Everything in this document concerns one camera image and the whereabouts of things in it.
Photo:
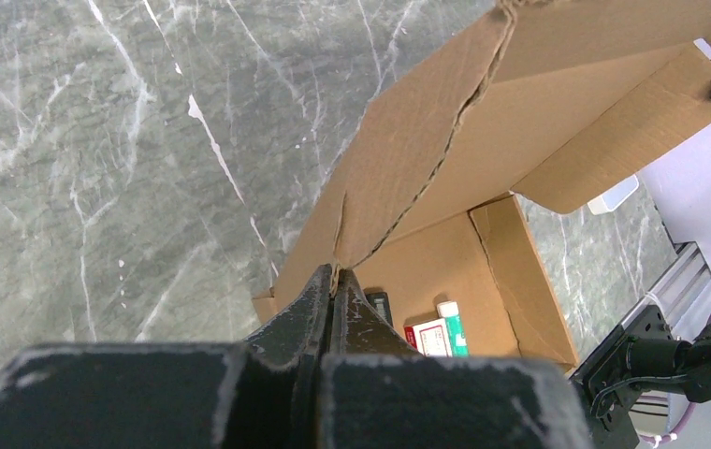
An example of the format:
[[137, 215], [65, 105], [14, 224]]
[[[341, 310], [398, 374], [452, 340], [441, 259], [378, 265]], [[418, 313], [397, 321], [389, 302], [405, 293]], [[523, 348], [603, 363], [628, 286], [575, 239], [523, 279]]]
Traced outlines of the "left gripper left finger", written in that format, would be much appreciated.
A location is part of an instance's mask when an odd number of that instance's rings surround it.
[[332, 267], [235, 342], [49, 343], [0, 371], [0, 448], [312, 448]]

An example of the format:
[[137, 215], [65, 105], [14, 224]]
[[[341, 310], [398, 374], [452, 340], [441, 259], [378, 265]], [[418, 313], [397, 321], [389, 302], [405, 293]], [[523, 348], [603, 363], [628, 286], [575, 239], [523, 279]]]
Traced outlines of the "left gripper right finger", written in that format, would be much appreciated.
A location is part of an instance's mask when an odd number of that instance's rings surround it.
[[581, 402], [553, 363], [419, 354], [338, 275], [321, 365], [325, 448], [588, 448]]

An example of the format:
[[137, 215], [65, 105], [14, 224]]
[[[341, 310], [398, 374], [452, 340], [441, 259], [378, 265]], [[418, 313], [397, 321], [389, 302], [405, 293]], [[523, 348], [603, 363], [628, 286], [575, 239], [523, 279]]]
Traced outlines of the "brown cardboard box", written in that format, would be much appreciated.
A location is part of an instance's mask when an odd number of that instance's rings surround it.
[[396, 328], [460, 307], [476, 355], [579, 363], [518, 198], [572, 212], [711, 123], [711, 1], [501, 1], [381, 94], [277, 282], [325, 263]]

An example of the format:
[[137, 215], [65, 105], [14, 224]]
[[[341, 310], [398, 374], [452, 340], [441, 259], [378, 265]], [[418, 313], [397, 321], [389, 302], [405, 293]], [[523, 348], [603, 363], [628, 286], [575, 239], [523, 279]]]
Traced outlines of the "blue capped marker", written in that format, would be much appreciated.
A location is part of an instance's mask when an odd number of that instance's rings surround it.
[[376, 312], [390, 325], [393, 325], [392, 313], [390, 310], [389, 295], [385, 291], [371, 291], [366, 294], [366, 300], [376, 310]]

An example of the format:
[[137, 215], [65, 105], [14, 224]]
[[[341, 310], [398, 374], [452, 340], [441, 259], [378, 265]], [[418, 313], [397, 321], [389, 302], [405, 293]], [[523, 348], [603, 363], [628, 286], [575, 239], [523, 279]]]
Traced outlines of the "green white glue stick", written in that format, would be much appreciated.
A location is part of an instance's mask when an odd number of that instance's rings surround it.
[[455, 301], [444, 301], [436, 306], [437, 313], [445, 321], [447, 336], [450, 342], [452, 356], [467, 357], [470, 355], [462, 325], [459, 307]]

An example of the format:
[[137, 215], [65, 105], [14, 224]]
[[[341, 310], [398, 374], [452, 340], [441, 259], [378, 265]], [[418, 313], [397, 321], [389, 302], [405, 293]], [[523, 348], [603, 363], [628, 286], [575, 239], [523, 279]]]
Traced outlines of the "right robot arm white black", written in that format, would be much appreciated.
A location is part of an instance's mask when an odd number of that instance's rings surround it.
[[[598, 121], [609, 143], [606, 159], [626, 162], [635, 172], [711, 123], [711, 64], [703, 68], [667, 65], [610, 108]], [[582, 400], [597, 448], [661, 445], [681, 432], [675, 424], [659, 434], [641, 434], [632, 415], [656, 405], [664, 394], [689, 406], [711, 400], [711, 312], [692, 340], [681, 340], [673, 324], [700, 292], [709, 269], [693, 243], [676, 248], [676, 261], [646, 297], [612, 329], [571, 376]]]

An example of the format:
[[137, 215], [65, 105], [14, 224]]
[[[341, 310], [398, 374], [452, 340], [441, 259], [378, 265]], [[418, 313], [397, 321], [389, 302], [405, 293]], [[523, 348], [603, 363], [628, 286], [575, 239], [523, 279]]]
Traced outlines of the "red staples box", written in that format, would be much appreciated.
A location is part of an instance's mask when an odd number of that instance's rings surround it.
[[425, 356], [452, 356], [452, 348], [443, 318], [438, 318], [403, 329], [406, 341]]

